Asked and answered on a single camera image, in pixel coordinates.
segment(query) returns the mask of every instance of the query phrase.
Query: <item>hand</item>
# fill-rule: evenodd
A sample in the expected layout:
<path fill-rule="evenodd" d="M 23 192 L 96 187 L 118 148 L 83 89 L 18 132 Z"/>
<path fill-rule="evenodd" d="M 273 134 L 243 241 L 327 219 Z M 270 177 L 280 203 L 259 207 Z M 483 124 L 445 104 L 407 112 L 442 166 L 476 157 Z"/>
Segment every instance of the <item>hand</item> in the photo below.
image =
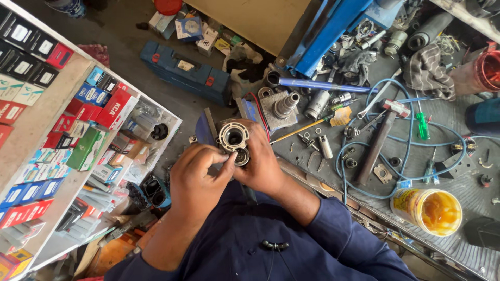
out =
<path fill-rule="evenodd" d="M 250 152 L 250 161 L 244 168 L 236 167 L 233 177 L 255 191 L 273 196 L 280 192 L 287 176 L 276 161 L 275 153 L 269 144 L 262 126 L 248 119 L 238 119 L 249 132 L 246 141 Z"/>
<path fill-rule="evenodd" d="M 170 171 L 169 212 L 181 220 L 203 223 L 233 176 L 236 155 L 222 154 L 214 146 L 199 143 L 186 149 Z M 222 162 L 217 176 L 207 174 L 212 164 Z"/>

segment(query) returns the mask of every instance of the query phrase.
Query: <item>right hand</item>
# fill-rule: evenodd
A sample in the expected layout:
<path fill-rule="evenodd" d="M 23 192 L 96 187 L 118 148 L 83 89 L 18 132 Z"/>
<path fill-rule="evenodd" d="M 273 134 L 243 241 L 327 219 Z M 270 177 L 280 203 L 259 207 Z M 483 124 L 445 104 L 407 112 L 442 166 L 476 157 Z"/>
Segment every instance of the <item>right hand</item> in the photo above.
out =
<path fill-rule="evenodd" d="M 235 167 L 233 178 L 255 191 L 273 196 L 280 192 L 287 176 L 276 160 L 275 153 L 269 144 L 262 126 L 248 119 L 238 119 L 249 133 L 246 141 L 250 152 L 250 161 L 244 168 Z"/>

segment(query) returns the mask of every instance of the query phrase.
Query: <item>green box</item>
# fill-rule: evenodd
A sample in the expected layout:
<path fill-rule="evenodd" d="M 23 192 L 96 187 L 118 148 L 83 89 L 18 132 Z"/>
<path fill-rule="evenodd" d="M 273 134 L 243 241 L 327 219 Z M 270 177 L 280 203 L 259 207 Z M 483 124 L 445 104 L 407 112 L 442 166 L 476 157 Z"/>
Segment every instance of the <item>green box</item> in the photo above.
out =
<path fill-rule="evenodd" d="M 94 127 L 88 128 L 85 135 L 78 140 L 66 166 L 78 171 L 88 171 L 96 161 L 108 135 L 106 131 Z"/>

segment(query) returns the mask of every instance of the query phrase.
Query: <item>spring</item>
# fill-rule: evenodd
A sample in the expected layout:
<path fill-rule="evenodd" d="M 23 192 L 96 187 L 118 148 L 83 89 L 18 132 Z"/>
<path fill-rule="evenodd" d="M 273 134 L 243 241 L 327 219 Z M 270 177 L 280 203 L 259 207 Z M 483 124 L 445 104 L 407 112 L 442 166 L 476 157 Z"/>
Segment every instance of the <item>spring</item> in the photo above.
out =
<path fill-rule="evenodd" d="M 354 148 L 354 147 L 349 147 L 349 148 L 347 149 L 347 151 L 344 153 L 344 155 L 342 155 L 342 157 L 341 157 L 340 159 L 342 159 L 342 160 L 346 160 L 346 159 L 349 157 L 349 155 L 350 155 L 351 153 L 355 152 L 355 151 L 356 151 L 356 148 Z"/>

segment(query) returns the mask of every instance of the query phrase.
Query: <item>blue tool case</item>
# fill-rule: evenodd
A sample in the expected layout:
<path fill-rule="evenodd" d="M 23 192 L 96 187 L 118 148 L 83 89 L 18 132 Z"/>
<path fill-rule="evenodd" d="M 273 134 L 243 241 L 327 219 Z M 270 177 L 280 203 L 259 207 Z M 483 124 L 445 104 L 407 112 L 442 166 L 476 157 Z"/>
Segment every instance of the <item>blue tool case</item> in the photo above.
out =
<path fill-rule="evenodd" d="M 196 62 L 152 40 L 140 52 L 140 59 L 162 80 L 220 106 L 229 104 L 228 73 Z"/>

